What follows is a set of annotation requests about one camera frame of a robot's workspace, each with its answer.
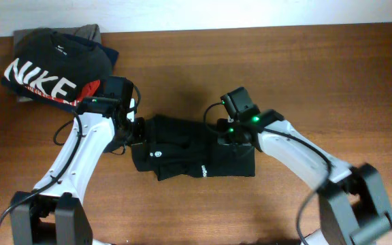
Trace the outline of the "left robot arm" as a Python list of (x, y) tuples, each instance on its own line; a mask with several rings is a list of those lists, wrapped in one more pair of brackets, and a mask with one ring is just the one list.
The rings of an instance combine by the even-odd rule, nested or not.
[(7, 209), (15, 244), (98, 244), (84, 211), (87, 186), (100, 156), (130, 145), (142, 121), (139, 102), (87, 97), (73, 113), (71, 132), (47, 173)]

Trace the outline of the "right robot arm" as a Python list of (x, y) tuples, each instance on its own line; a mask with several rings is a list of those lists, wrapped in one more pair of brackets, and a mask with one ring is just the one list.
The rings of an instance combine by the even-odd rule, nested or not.
[[(310, 187), (295, 218), (298, 244), (375, 244), (392, 231), (392, 206), (378, 170), (365, 163), (354, 167), (325, 152), (274, 110), (252, 112), (244, 120), (219, 119), (224, 143), (251, 144), (288, 167)], [(319, 228), (301, 230), (301, 216), (318, 199)]]

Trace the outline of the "red folded shirt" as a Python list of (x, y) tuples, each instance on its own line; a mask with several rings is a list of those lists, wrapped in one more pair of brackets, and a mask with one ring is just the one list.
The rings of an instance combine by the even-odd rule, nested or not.
[(41, 91), (39, 91), (36, 88), (31, 88), (31, 87), (27, 86), (26, 89), (28, 91), (31, 91), (32, 93), (35, 93), (36, 95), (39, 95), (40, 97), (43, 97), (43, 98), (46, 98), (46, 99), (49, 99), (49, 100), (52, 100), (52, 101), (55, 101), (58, 103), (76, 106), (83, 100), (83, 98), (93, 96), (95, 94), (95, 92), (97, 91), (97, 89), (100, 87), (100, 85), (101, 85), (100, 80), (95, 80), (93, 82), (86, 84), (83, 87), (83, 89), (81, 90), (81, 92), (78, 94), (77, 98), (71, 102), (68, 102), (66, 100), (59, 99), (56, 97), (51, 97), (50, 95), (45, 95), (44, 93), (42, 93)]

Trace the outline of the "black t-shirt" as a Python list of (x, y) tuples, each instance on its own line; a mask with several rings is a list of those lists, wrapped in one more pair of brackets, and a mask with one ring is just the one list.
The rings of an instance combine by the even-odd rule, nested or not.
[(255, 148), (219, 144), (201, 122), (156, 115), (146, 121), (145, 138), (131, 147), (136, 170), (154, 172), (158, 181), (193, 178), (254, 177)]

